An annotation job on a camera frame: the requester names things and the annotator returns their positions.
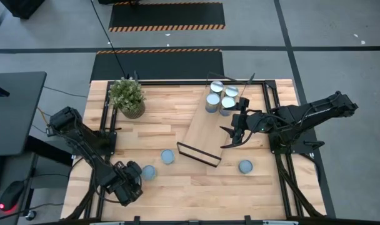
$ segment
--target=computer mouse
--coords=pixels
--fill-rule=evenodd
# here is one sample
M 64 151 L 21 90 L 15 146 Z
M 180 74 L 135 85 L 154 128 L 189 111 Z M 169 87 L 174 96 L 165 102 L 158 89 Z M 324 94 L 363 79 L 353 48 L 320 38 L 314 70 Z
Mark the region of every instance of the computer mouse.
M 0 198 L 0 209 L 2 211 L 8 211 L 12 209 L 21 197 L 25 185 L 24 181 L 14 181 L 12 182 Z

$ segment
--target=hazard stripe tape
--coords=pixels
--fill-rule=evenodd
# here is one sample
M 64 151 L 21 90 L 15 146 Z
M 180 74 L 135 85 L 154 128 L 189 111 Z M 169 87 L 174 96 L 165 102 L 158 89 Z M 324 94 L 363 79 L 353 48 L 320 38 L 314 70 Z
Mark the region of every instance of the hazard stripe tape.
M 128 5 L 129 2 L 118 2 L 115 3 L 115 6 L 118 5 Z M 167 2 L 167 3 L 139 3 L 139 5 L 167 5 L 167 4 L 222 4 L 221 2 Z
M 220 49 L 133 49 L 133 50 L 115 50 L 98 51 L 97 54 L 125 54 L 125 53 L 179 53 L 179 52 L 216 52 Z
M 162 25 L 162 26 L 129 26 L 129 27 L 110 27 L 109 32 L 134 32 L 134 31 L 190 31 L 190 30 L 214 30 L 224 29 L 223 24 L 204 24 L 204 25 Z

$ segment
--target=potted plant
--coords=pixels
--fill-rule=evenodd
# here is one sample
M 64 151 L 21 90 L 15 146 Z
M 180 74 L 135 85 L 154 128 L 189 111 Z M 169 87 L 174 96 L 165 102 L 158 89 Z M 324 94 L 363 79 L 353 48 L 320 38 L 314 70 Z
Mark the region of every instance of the potted plant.
M 129 119 L 139 118 L 146 110 L 141 85 L 132 79 L 115 81 L 109 90 L 109 98 Z

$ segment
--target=tin can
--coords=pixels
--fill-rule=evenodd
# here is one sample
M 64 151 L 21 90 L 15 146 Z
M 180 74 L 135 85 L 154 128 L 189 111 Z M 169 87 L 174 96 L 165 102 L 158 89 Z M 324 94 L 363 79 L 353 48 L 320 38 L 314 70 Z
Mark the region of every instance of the tin can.
M 235 86 L 228 86 L 225 90 L 225 97 L 229 96 L 235 99 L 238 94 L 239 94 L 239 89 Z
M 222 105 L 219 110 L 222 116 L 230 116 L 231 111 L 225 110 L 226 108 L 233 107 L 236 104 L 235 100 L 233 97 L 223 97 L 222 98 Z
M 219 97 L 221 97 L 223 91 L 223 83 L 221 81 L 214 81 L 211 83 L 210 93 L 216 93 Z
M 218 110 L 219 102 L 221 98 L 216 93 L 210 93 L 207 95 L 207 103 L 205 110 L 209 113 L 215 113 Z

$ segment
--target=plant pot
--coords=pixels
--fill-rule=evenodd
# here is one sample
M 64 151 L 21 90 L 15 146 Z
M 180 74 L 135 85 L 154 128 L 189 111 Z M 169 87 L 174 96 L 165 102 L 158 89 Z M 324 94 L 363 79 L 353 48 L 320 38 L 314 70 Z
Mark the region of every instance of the plant pot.
M 137 119 L 140 116 L 142 116 L 144 112 L 146 111 L 146 105 L 144 104 L 144 101 L 141 101 L 139 107 L 136 110 L 133 110 L 133 111 L 123 111 L 122 109 L 120 110 L 127 118 Z

